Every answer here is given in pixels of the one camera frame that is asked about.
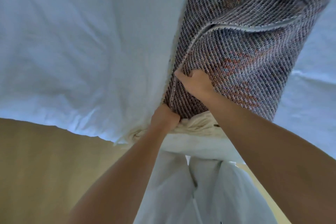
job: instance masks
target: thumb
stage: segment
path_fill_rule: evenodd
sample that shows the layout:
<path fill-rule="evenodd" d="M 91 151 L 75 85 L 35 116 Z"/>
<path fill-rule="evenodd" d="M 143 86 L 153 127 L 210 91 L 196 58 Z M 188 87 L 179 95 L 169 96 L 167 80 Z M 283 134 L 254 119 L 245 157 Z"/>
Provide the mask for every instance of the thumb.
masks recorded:
<path fill-rule="evenodd" d="M 185 82 L 187 82 L 190 79 L 184 73 L 182 73 L 180 70 L 176 70 L 174 72 L 174 74 L 182 82 L 182 84 L 184 84 Z"/>

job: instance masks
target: floor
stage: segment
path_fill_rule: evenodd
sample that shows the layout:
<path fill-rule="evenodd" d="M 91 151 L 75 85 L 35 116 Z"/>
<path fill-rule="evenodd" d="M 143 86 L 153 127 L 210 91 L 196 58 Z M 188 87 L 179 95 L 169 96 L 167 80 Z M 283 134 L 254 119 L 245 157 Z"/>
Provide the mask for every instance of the floor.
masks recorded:
<path fill-rule="evenodd" d="M 126 150 L 53 126 L 0 119 L 0 223 L 56 224 Z M 279 224 L 289 221 L 246 166 Z"/>

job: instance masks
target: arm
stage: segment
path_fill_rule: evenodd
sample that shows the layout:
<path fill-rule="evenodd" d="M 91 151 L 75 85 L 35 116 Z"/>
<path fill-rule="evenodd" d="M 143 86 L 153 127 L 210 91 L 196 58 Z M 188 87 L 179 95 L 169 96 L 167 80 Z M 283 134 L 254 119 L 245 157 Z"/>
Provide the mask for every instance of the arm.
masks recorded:
<path fill-rule="evenodd" d="M 161 105 L 147 133 L 111 166 L 70 212 L 67 224 L 132 224 L 160 146 L 180 116 Z"/>
<path fill-rule="evenodd" d="M 176 77 L 203 102 L 292 224 L 336 223 L 336 161 L 213 90 L 206 73 Z"/>

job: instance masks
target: person's left hand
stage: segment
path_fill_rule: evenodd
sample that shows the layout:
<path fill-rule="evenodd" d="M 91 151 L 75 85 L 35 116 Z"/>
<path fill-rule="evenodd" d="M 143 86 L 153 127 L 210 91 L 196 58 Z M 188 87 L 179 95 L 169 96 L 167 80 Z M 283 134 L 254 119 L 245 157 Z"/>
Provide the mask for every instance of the person's left hand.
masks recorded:
<path fill-rule="evenodd" d="M 180 116 L 172 112 L 166 104 L 162 104 L 154 112 L 150 121 L 150 127 L 162 129 L 168 133 L 176 128 L 179 122 Z"/>

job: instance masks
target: textured gray fabric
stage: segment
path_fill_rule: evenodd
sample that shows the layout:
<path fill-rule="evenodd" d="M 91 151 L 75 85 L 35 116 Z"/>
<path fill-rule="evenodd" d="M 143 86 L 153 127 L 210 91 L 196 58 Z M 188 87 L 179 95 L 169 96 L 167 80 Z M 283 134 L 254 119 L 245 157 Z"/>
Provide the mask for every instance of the textured gray fabric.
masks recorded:
<path fill-rule="evenodd" d="M 288 75 L 328 2 L 188 0 L 173 70 L 202 69 L 216 92 L 273 120 Z M 164 102 L 182 118 L 207 111 L 174 75 Z"/>

